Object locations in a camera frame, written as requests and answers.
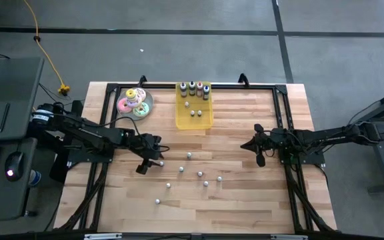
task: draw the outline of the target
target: toy donut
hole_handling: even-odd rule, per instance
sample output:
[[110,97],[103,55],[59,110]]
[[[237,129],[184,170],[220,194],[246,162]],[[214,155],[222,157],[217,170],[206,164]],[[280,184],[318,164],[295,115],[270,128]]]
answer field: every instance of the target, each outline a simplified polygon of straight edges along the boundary
[[127,105],[127,98],[124,97],[123,99],[118,101],[118,110],[122,113],[129,113],[131,112],[132,108],[130,108]]
[[146,91],[141,88],[136,88],[137,95],[141,98],[141,101],[144,101],[146,98]]
[[139,98],[139,96],[137,96],[137,91],[136,89],[128,89],[126,92],[125,92],[125,96],[128,98],[128,100],[130,102],[136,102],[136,100]]
[[146,103],[141,103],[140,106],[133,109],[134,115],[137,117],[146,117],[146,115],[149,113],[149,106]]
[[128,107],[130,107],[130,108],[135,108],[135,107],[140,106],[141,98],[138,97],[136,101],[132,101],[132,100],[130,100],[130,99],[127,99],[126,102],[127,102],[127,106],[128,106]]

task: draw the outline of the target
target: computer mouse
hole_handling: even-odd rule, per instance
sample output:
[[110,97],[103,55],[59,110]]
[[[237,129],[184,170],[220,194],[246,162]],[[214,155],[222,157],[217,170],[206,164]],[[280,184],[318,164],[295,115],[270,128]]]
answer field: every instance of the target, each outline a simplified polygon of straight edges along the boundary
[[5,176],[8,181],[17,181],[23,175],[23,153],[16,151],[5,160]]

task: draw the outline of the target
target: small bottle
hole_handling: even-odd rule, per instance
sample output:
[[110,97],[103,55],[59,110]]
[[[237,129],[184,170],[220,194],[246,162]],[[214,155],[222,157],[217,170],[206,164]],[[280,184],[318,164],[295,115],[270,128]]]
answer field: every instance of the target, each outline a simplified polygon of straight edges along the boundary
[[189,83],[189,94],[190,94],[190,96],[195,96],[195,92],[196,92],[195,83],[193,81],[191,81]]
[[204,100],[208,100],[210,98],[210,87],[204,86]]
[[198,82],[197,84],[197,97],[202,97],[203,96],[203,83]]
[[180,83],[180,95],[182,97],[186,97],[187,96],[186,83]]

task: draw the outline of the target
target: wooden tabletop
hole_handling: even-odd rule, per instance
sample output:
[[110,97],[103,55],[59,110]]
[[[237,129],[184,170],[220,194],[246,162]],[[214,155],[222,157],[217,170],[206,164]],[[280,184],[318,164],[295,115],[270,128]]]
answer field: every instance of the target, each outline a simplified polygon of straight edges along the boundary
[[[90,83],[83,117],[99,122],[106,84]],[[295,128],[313,130],[304,86],[288,84],[287,90]],[[213,127],[192,131],[176,128],[173,89],[149,92],[154,108],[137,126],[141,133],[161,136],[161,144],[171,150],[164,153],[164,167],[154,166],[146,175],[135,172],[142,159],[116,150],[106,180],[99,232],[294,232],[285,173],[277,154],[266,157],[265,167],[258,167],[255,154],[239,148],[252,138],[255,123],[265,129],[277,126],[270,91],[213,90]],[[281,111],[286,123],[283,104]],[[122,119],[116,127],[133,125]],[[187,160],[187,152],[192,153],[191,160]],[[83,200],[90,165],[80,163],[68,172],[55,227],[64,224]],[[197,176],[198,171],[203,172],[202,177]],[[310,202],[336,228],[324,175],[312,165],[304,165],[303,174]],[[203,186],[204,181],[209,182],[208,187]],[[88,223],[94,203],[91,206]],[[298,209],[304,226],[301,204]]]

